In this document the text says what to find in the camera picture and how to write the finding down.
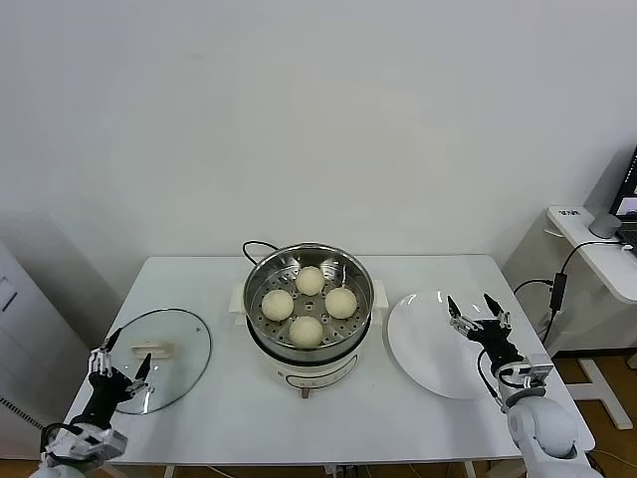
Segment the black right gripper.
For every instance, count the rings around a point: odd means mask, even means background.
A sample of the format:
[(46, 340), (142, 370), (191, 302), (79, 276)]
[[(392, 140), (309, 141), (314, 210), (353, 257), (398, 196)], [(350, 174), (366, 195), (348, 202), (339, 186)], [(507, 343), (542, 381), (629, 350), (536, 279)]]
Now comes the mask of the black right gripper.
[(519, 354), (517, 347), (509, 341), (509, 335), (512, 332), (510, 313), (506, 312), (500, 303), (487, 293), (484, 294), (484, 300), (493, 317), (490, 320), (475, 322), (465, 317), (453, 298), (448, 296), (447, 304), (451, 327), (464, 337), (469, 334), (471, 342), (478, 343), (483, 347), (491, 361), (491, 371), (498, 371), (511, 363), (522, 362), (524, 357)]

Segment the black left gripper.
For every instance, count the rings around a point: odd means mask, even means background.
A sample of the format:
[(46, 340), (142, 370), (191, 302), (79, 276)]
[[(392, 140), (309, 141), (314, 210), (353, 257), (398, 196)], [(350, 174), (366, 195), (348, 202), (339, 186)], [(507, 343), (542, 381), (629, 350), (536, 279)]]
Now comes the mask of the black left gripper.
[(73, 418), (73, 423), (96, 426), (99, 429), (111, 429), (110, 421), (117, 406), (131, 399), (147, 386), (150, 372), (151, 353), (145, 355), (134, 380), (131, 381), (118, 369), (111, 369), (110, 352), (114, 348), (121, 328), (114, 331), (89, 357), (89, 383), (93, 388), (91, 397), (84, 410)]

